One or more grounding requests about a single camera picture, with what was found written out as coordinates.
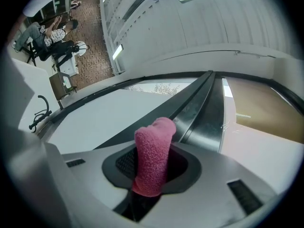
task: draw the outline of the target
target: white wall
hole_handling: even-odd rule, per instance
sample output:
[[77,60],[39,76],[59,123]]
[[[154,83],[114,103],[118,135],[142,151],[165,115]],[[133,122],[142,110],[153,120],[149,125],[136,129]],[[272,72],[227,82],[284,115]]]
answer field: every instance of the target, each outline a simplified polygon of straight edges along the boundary
[[304,100],[304,61],[276,58],[273,79]]
[[89,151],[167,101],[170,95],[116,90],[70,113],[49,139],[60,153]]
[[126,71],[170,53],[218,44],[299,56],[292,27],[273,0],[145,0],[127,21],[122,20],[134,1],[101,3],[107,48],[111,56],[117,45],[123,45],[115,62]]
[[[46,104],[43,99],[38,98],[38,95],[44,96],[49,104],[49,109],[54,113],[56,110],[60,109],[60,106],[53,93],[48,74],[45,70],[29,65],[27,63],[18,61],[16,59],[12,60],[15,64],[17,70],[23,76],[25,83],[33,90],[34,95],[30,99],[27,105],[22,119],[19,123],[18,128],[26,132],[32,132],[29,129],[29,125],[33,123],[35,113],[46,109]],[[43,121],[37,125],[37,133],[39,127],[43,124]]]
[[[289,57],[284,53],[272,49],[267,48],[263,51],[262,47],[255,47],[252,45],[244,45],[244,49],[245,51],[253,51],[257,55],[236,54],[236,51],[239,51],[242,45],[232,44],[232,46],[233,48],[230,49],[235,50],[228,50],[227,44],[218,44],[216,46],[208,45],[204,46],[204,48],[192,48],[187,49],[184,52],[179,51],[167,54],[150,60],[147,63],[136,65],[121,75],[85,87],[76,94],[72,94],[62,99],[61,103],[63,107],[67,107],[98,90],[125,80],[167,73],[213,70],[243,73],[271,79],[273,77],[275,58],[265,57],[263,52],[266,53],[266,55],[273,53],[276,56]],[[214,47],[219,48],[220,51],[213,51]]]

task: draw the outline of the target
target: pink sock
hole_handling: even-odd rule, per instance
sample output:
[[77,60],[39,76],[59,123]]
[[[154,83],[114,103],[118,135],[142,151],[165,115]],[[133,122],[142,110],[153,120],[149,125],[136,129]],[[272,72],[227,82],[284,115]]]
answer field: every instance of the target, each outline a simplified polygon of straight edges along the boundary
[[167,178],[169,148],[175,132],[174,122],[166,117],[135,132],[138,168],[132,186],[134,192],[146,197],[160,195]]

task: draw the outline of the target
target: black chair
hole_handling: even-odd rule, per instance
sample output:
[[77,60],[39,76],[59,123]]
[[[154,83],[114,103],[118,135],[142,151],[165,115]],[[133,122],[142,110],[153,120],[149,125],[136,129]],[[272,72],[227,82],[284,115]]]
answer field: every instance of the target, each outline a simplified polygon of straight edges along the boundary
[[35,59],[37,57],[39,57],[39,59],[41,61],[46,61],[52,55],[52,48],[54,47],[54,45],[56,45],[58,43],[61,43],[61,41],[53,43],[50,48],[48,48],[45,44],[41,48],[38,46],[37,42],[34,40],[32,42],[28,43],[29,50],[25,47],[22,47],[22,49],[29,54],[27,63],[29,63],[29,61],[32,60],[32,62],[34,63],[34,66],[36,67],[37,65],[36,65]]

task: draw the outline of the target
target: desk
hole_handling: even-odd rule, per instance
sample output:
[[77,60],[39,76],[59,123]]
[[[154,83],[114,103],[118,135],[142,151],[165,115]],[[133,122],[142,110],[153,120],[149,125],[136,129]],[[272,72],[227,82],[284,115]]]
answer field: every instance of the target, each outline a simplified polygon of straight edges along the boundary
[[58,72],[50,77],[49,81],[57,100],[61,100],[64,96],[74,90],[71,78],[68,74]]

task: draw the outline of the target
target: person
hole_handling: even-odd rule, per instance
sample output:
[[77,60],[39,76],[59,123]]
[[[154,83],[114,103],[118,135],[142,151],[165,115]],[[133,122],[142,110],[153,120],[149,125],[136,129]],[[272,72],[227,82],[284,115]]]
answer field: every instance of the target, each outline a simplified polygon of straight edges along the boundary
[[53,43],[63,40],[69,32],[76,29],[78,26],[78,21],[73,20],[69,21],[64,29],[57,29],[60,22],[61,17],[56,17],[54,22],[45,30],[45,32],[39,29],[40,25],[37,22],[31,24],[16,41],[15,50],[20,51],[29,37],[31,37],[40,48],[44,48],[45,46],[48,48]]
[[86,45],[85,42],[79,41],[75,45],[73,41],[67,41],[62,43],[62,48],[66,48],[65,52],[57,53],[54,55],[55,60],[59,60],[62,56],[65,55],[65,57],[57,63],[57,68],[59,68],[61,65],[63,65],[66,61],[68,61],[73,56],[79,55],[80,57],[86,53],[87,50],[90,49],[89,45]]
[[7,38],[7,44],[9,44],[13,40],[16,32],[18,31],[18,29],[20,28],[21,24],[26,19],[26,17],[35,16],[39,12],[40,9],[42,9],[44,6],[46,6],[51,1],[52,0],[31,0],[31,1],[29,1],[29,3],[23,9],[22,14],[19,16],[19,18],[13,25],[13,27],[8,35],[8,38]]
[[72,10],[76,10],[76,9],[78,9],[80,7],[80,5],[81,5],[81,1],[73,0],[71,2],[71,9]]

